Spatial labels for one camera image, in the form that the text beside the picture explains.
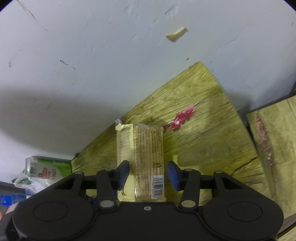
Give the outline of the clear cracker pack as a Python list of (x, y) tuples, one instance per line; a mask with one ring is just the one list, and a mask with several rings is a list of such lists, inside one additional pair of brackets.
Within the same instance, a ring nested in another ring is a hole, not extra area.
[(120, 201), (164, 202), (163, 128), (140, 123), (117, 124), (117, 163), (129, 161), (129, 175)]

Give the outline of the Tsingtao beer can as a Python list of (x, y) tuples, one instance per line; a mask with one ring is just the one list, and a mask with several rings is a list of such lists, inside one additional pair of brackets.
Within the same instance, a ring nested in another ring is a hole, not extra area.
[(26, 159), (25, 173), (33, 178), (58, 181), (71, 174), (70, 161), (43, 156), (31, 156)]

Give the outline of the white plastic bag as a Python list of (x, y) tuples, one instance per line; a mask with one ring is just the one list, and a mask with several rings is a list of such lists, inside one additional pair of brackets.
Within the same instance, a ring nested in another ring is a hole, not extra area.
[(29, 177), (25, 172), (21, 172), (12, 180), (12, 183), (15, 187), (24, 189), (27, 195), (34, 195), (55, 182), (49, 179)]

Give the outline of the black framed wooden board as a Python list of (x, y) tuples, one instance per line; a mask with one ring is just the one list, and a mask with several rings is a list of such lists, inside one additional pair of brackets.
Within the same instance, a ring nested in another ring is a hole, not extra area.
[(271, 197), (284, 213), (278, 240), (295, 240), (295, 87), (246, 118)]

